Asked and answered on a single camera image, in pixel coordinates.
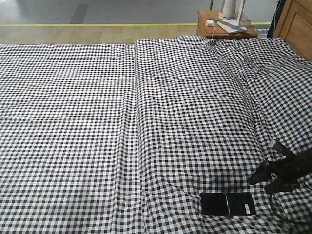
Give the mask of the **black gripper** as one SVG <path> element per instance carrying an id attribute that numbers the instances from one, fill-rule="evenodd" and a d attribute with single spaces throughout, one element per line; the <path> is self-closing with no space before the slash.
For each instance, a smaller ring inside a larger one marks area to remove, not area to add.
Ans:
<path id="1" fill-rule="evenodd" d="M 277 179 L 267 185 L 267 193 L 292 192 L 294 188 L 299 187 L 298 179 L 305 177 L 311 172 L 312 151 L 305 150 L 291 160 L 279 160 L 277 168 L 273 161 L 262 161 L 258 170 L 247 179 L 247 182 L 250 185 L 255 185 L 261 182 L 270 182 L 273 180 L 273 177 L 277 177 Z"/>

